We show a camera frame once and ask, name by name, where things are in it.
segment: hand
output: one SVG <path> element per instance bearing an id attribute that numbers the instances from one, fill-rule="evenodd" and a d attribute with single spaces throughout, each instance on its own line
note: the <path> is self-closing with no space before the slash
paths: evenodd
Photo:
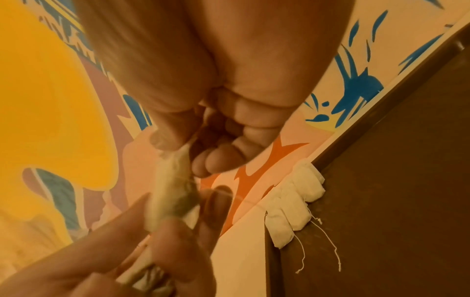
<path id="1" fill-rule="evenodd" d="M 209 256 L 232 199 L 231 194 L 212 190 L 202 191 L 201 196 L 202 211 L 194 231 L 181 220 L 167 219 L 148 242 L 154 263 L 175 280 L 180 297 L 215 296 Z M 135 257 L 129 254 L 148 235 L 143 229 L 146 199 L 82 240 L 13 275 L 0 286 L 0 296 L 144 297 L 114 278 L 132 264 L 129 260 Z"/>
<path id="2" fill-rule="evenodd" d="M 177 149 L 197 133 L 199 177 L 274 141 L 336 54 L 353 4 L 75 0 L 104 65 L 158 126 L 155 144 Z"/>

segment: brown wooden surface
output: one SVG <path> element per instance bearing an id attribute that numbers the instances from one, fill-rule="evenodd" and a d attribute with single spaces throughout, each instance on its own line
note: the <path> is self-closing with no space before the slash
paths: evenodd
<path id="1" fill-rule="evenodd" d="M 299 243 L 281 250 L 285 296 L 470 296 L 470 48 L 322 173 L 310 209 L 342 272 L 308 224 L 302 272 Z"/>

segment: wall mural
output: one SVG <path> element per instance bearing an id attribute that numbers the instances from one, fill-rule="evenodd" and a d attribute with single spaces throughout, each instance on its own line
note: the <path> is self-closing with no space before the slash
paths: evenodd
<path id="1" fill-rule="evenodd" d="M 0 281 L 113 219 L 158 178 L 152 120 L 95 56 L 71 0 L 2 5 L 0 241 L 13 243 L 0 248 Z M 223 232 L 469 9 L 470 0 L 357 0 L 338 54 L 276 141 L 246 166 L 200 181 L 236 195 Z M 44 236 L 52 241 L 37 239 L 41 252 L 12 256 Z"/>

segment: colorful mural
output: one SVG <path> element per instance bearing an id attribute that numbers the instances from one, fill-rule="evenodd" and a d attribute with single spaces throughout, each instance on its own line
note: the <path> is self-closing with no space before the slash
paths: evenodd
<path id="1" fill-rule="evenodd" d="M 356 2 L 334 61 L 276 141 L 200 181 L 235 193 L 224 232 L 470 9 L 470 0 Z M 35 234 L 0 249 L 3 277 L 126 210 L 158 178 L 158 154 L 151 118 L 95 56 L 71 0 L 6 0 L 0 17 L 0 228 Z M 41 236 L 53 238 L 41 252 L 11 256 Z"/>

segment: yellow paint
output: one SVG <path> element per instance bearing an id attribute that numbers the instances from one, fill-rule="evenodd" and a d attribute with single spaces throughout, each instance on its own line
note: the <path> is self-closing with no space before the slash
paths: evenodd
<path id="1" fill-rule="evenodd" d="M 0 19 L 0 211 L 23 221 L 44 215 L 69 243 L 62 216 L 25 186 L 22 172 L 37 167 L 109 189 L 118 173 L 111 129 L 75 52 L 19 1 L 4 1 Z"/>

